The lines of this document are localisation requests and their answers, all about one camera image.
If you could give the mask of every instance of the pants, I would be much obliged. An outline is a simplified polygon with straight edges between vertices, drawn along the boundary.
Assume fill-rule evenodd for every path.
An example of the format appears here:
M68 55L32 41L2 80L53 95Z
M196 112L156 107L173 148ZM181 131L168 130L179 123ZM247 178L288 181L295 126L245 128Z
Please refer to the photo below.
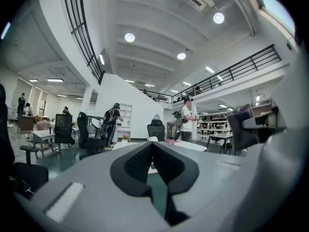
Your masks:
M107 137L105 138L105 147L110 147L112 143L112 138L114 137L116 129L116 124L108 125Z
M182 134L182 141L186 141L186 142L191 142L191 136L192 136L192 132L191 131L181 131Z

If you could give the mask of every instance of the window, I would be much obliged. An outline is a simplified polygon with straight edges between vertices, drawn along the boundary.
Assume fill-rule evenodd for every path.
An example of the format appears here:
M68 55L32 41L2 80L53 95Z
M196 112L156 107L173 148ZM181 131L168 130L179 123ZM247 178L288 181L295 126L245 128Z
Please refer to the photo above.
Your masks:
M278 0L258 0L258 2L262 10L281 23L293 37L295 36L294 21L286 11L285 7Z
M40 104L39 104L39 115L40 115L40 116L43 116L43 115L44 115L45 104L46 104L46 101L40 100Z

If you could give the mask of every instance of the round ceiling light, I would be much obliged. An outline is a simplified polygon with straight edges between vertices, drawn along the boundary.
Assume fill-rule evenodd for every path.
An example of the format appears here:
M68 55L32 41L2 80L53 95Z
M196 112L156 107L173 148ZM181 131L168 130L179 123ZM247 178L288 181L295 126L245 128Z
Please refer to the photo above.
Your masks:
M213 16L213 20L217 24L221 24L224 22L224 15L222 13L215 13Z
M181 52L180 54L177 55L177 58L180 59L180 60L184 60L186 57L186 54Z
M126 39L126 41L128 41L128 42L133 42L133 41L135 40L135 36L134 36L132 33L127 33L127 34L125 35L125 39Z

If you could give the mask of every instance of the black metal railing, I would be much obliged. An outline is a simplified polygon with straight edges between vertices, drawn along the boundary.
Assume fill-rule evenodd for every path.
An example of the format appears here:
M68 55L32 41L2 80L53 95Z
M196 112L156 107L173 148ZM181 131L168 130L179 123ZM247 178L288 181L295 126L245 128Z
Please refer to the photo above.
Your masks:
M149 98L153 99L156 102L163 102L172 104L172 96L171 95L165 95L157 92L152 91L146 91L145 95L147 95Z
M220 71L205 80L192 85L184 91L173 96L173 103L180 102L186 97L192 97L207 92L216 87L220 87L229 82L247 76L251 73L266 68L269 65L281 61L274 45L270 45L265 49L245 58L244 60Z
M87 67L101 84L105 71L101 69L91 44L85 19L84 2L83 0L64 0L64 2L70 21L71 34L79 46Z

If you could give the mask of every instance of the ceiling light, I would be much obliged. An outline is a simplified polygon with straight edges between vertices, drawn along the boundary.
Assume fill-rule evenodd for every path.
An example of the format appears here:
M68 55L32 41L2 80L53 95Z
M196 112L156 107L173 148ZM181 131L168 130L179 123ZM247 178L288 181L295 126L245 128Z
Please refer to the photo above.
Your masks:
M186 54L181 52L180 54L177 55L177 58L180 59L180 60L184 60L186 57Z
M101 60L101 63L104 65L105 63L104 63L102 54L100 54L100 60Z
M8 23L5 25L5 28L4 28L4 30L3 30L2 34L1 34L1 39L2 39L2 40L4 39L6 33L8 32L8 30L9 30L9 28L10 28L10 25L11 25L10 22L8 22Z
M206 70L208 70L211 73L214 73L214 71L211 68L209 68L208 66L206 67Z
M133 42L135 40L135 36L132 33L127 33L125 35L125 40L128 42Z
M63 80L61 78L48 78L49 82L55 82L55 83L63 83Z
M224 22L224 15L222 13L215 13L213 16L213 20L217 24L221 24Z

